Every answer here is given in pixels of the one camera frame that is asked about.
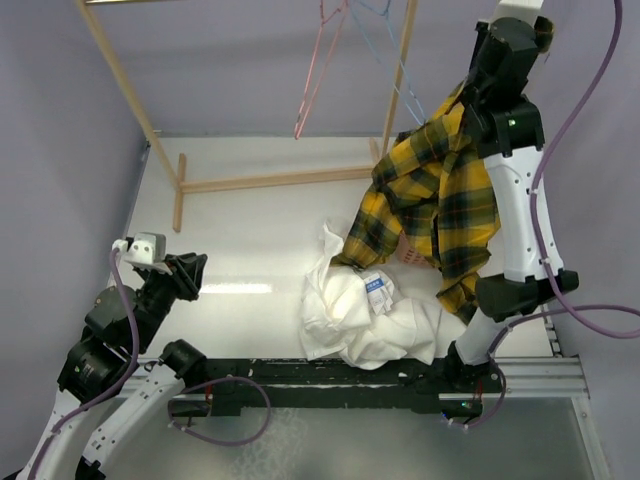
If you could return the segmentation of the white collared shirt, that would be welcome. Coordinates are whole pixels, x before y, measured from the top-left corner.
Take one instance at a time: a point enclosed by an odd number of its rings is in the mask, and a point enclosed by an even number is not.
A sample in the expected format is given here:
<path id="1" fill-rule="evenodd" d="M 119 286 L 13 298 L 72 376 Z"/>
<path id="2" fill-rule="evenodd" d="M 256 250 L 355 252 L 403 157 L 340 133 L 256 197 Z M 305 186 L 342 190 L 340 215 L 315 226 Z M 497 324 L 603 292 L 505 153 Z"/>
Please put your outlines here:
<path id="1" fill-rule="evenodd" d="M 342 224 L 324 222 L 321 254 L 305 274 L 299 339 L 309 360 L 338 357 L 375 370 L 405 358 L 436 358 L 442 309 L 404 295 L 385 270 L 334 265 L 345 246 Z"/>

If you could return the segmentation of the yellow plaid flannel shirt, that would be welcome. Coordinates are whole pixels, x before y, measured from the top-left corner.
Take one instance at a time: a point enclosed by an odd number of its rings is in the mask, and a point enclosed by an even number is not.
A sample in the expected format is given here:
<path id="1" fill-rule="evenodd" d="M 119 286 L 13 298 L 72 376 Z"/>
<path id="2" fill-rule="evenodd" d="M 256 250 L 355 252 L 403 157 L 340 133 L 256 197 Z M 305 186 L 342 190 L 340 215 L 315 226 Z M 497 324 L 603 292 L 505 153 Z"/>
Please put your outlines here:
<path id="1" fill-rule="evenodd" d="M 489 175 L 454 87 L 431 118 L 396 137 L 374 166 L 335 266 L 359 270 L 387 262 L 400 239 L 440 271 L 442 306 L 469 323 L 478 308 L 476 282 L 500 229 Z"/>

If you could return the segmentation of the light blue wire hanger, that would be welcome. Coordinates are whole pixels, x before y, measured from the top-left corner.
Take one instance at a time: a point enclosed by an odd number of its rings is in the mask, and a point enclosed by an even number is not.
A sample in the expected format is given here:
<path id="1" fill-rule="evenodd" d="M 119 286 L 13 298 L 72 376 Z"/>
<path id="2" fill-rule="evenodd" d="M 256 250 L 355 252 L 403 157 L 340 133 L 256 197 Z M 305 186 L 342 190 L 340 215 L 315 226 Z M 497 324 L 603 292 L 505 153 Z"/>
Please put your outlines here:
<path id="1" fill-rule="evenodd" d="M 403 53 L 402 33 L 394 24 L 396 1 L 351 1 L 350 15 L 375 62 L 390 81 L 396 101 L 416 124 L 426 120 L 426 112 L 414 92 Z"/>

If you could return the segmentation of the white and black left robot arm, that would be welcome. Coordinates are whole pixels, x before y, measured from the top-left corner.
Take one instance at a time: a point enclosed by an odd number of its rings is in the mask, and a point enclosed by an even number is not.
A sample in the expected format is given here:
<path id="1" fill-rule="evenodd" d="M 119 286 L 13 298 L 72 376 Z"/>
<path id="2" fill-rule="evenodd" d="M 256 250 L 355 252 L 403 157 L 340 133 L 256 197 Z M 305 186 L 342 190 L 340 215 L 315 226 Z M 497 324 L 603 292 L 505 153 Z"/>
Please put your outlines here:
<path id="1" fill-rule="evenodd" d="M 176 340 L 137 390 L 110 408 L 174 302 L 198 298 L 206 262 L 204 254 L 168 255 L 157 270 L 136 268 L 141 288 L 117 280 L 97 296 L 80 340 L 67 354 L 36 451 L 14 478 L 105 479 L 117 455 L 174 395 L 202 387 L 205 355 Z"/>

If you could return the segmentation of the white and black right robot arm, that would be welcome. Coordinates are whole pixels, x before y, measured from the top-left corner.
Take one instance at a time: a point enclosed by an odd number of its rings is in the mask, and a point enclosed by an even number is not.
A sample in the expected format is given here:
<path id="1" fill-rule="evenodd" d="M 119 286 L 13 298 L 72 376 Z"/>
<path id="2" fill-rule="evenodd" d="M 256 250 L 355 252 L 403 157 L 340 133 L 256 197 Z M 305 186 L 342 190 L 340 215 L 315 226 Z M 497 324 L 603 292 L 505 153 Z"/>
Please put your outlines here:
<path id="1" fill-rule="evenodd" d="M 497 201 L 504 270 L 476 283 L 478 309 L 448 349 L 442 375 L 467 391 L 494 369 L 490 351 L 518 317 L 579 286 L 555 245 L 544 183 L 536 172 L 545 143 L 539 109 L 524 93 L 553 25 L 536 10 L 499 7 L 476 26 L 477 39 L 462 89 L 464 131 L 476 146 Z"/>

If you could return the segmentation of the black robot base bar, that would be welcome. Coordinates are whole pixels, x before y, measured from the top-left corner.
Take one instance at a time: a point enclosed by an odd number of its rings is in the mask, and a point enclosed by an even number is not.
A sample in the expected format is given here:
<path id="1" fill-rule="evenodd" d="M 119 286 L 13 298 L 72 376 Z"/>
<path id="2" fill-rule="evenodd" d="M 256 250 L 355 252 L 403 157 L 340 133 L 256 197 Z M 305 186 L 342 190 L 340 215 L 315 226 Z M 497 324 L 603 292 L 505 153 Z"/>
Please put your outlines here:
<path id="1" fill-rule="evenodd" d="M 169 343 L 161 359 L 176 367 L 186 390 L 169 403 L 177 417 L 238 416 L 248 408 L 400 409 L 477 418 L 481 397 L 499 393 L 497 366 L 463 365 L 450 357 L 427 365 L 390 361 L 375 370 L 338 358 L 208 358 L 184 340 Z"/>

